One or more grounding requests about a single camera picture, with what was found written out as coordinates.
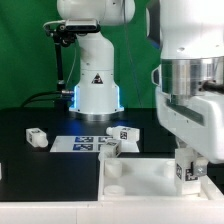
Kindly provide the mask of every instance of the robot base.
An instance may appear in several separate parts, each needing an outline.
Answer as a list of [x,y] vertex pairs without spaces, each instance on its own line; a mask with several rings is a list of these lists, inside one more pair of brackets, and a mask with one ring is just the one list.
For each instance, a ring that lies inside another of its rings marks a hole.
[[86,120],[86,121],[110,121],[115,119],[120,119],[123,117],[124,111],[119,111],[113,114],[82,114],[75,111],[69,111],[69,115],[76,119]]

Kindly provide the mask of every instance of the warning label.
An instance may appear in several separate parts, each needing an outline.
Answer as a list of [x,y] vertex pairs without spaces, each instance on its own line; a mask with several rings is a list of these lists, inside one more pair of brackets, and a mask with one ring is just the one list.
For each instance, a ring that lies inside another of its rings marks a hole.
[[96,77],[93,79],[92,84],[103,84],[103,81],[99,74],[97,74]]

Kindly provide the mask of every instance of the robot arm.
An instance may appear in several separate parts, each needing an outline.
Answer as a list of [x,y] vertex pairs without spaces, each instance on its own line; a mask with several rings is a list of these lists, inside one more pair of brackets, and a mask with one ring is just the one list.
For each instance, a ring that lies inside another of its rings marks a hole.
[[129,22],[135,12],[134,0],[58,0],[57,7],[64,19],[57,29],[58,43],[69,46],[78,40],[80,47],[80,82],[74,87],[74,104],[69,110],[87,120],[116,117],[124,108],[114,82],[114,47],[99,31],[103,25]]
[[223,163],[224,96],[217,91],[224,77],[224,2],[157,2],[162,36],[156,91],[160,123],[209,161]]
[[96,19],[100,25],[117,26],[129,22],[135,12],[134,0],[58,0],[58,12],[65,20]]

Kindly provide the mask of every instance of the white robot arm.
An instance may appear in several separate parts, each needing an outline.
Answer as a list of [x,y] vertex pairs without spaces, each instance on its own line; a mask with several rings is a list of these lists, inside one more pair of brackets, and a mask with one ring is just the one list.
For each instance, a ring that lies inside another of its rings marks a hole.
[[129,22],[134,0],[58,0],[57,7],[64,19],[60,29],[76,33],[80,46],[80,82],[74,88],[70,111],[94,121],[117,116],[124,108],[114,82],[114,47],[99,27]]
[[160,11],[159,28],[149,27],[153,42],[162,48],[161,65],[153,72],[158,118],[185,143],[185,149],[176,150],[180,194],[197,192],[206,160],[224,162],[223,7],[223,0],[158,0],[148,5],[150,25],[156,15],[150,12]]

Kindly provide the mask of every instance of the black cable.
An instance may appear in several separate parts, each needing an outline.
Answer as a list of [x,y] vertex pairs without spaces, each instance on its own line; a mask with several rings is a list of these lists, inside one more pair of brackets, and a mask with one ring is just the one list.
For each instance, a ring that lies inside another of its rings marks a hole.
[[22,107],[25,107],[27,104],[36,103],[36,102],[45,102],[45,101],[52,101],[52,102],[54,102],[57,99],[60,99],[60,98],[30,100],[29,102],[24,104]]
[[57,95],[61,94],[61,91],[50,91],[50,92],[43,92],[43,93],[37,93],[26,99],[22,104],[21,107],[24,107],[26,104],[28,104],[30,101],[32,101],[34,98],[40,97],[40,96],[49,96],[49,95]]

